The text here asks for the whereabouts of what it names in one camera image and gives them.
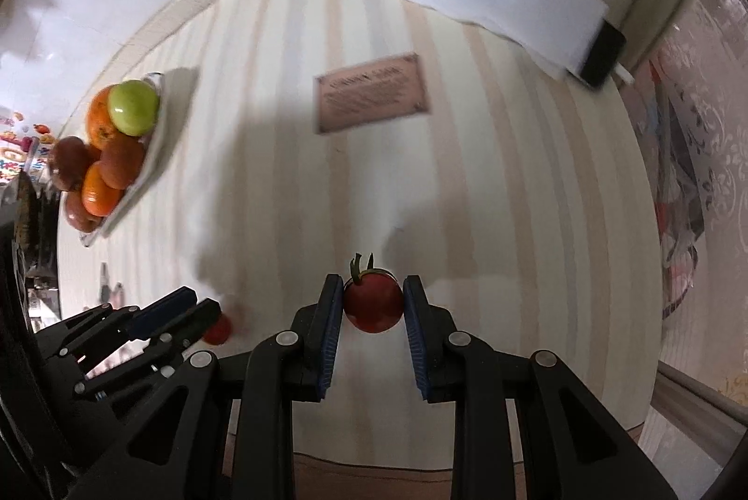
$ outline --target tomato stem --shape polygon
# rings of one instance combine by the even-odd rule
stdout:
[[[361,284],[361,254],[357,253],[356,257],[354,257],[351,260],[351,279],[353,279],[353,282],[355,285]]]

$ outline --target striped tablecloth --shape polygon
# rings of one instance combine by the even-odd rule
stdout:
[[[430,114],[314,133],[313,77],[416,51]],[[129,73],[163,71],[162,172],[110,238],[59,235],[65,315],[100,262],[128,301],[175,287],[222,301],[220,356],[288,327],[325,274],[373,251],[496,349],[560,355],[626,428],[660,340],[659,248],[637,142],[612,82],[590,93],[522,49],[402,0],[218,0]],[[343,321],[322,405],[295,449],[353,464],[451,466],[450,406],[420,400],[403,321]]]

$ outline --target tangerine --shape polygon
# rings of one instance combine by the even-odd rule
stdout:
[[[107,142],[119,134],[119,131],[109,117],[107,107],[109,92],[112,87],[114,85],[109,85],[96,93],[96,97],[91,100],[86,113],[86,134],[88,135],[88,140],[95,148],[100,150],[103,150]]]
[[[110,214],[122,198],[122,190],[106,185],[101,177],[101,163],[96,161],[88,168],[83,180],[81,201],[91,215],[105,217]]]

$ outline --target floral wallpaper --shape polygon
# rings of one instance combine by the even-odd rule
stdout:
[[[735,403],[748,407],[748,375],[742,374],[733,379],[726,379],[719,392]]]
[[[683,341],[690,343],[674,354],[696,351],[691,362],[697,366],[687,373],[728,392],[748,375],[748,2],[687,1],[636,78],[632,88],[622,89],[622,98],[650,172],[655,209],[658,200],[671,201],[670,206],[679,200],[683,208],[683,202],[690,201],[687,190],[694,190],[699,211],[688,211],[690,246],[703,232],[696,261],[708,259],[702,286],[693,294],[704,301],[698,320],[679,317],[665,332],[668,325],[681,331],[702,328],[698,342],[694,334],[684,333]],[[662,143],[661,109],[660,122],[652,122],[658,88],[674,114],[673,151],[676,138],[682,139],[689,159],[676,165],[678,199],[658,197],[662,169],[653,163],[652,153],[653,143]],[[657,127],[647,141],[652,124]],[[689,293],[684,299],[689,300]]]

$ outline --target apple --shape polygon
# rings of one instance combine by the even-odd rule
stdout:
[[[142,80],[126,80],[112,87],[107,107],[118,130],[130,137],[140,137],[156,124],[158,95]]]
[[[92,162],[91,153],[79,137],[65,137],[55,144],[47,159],[51,182],[64,192],[80,190]]]
[[[65,216],[74,229],[88,234],[101,223],[101,218],[91,215],[83,206],[80,192],[68,192],[65,198]]]

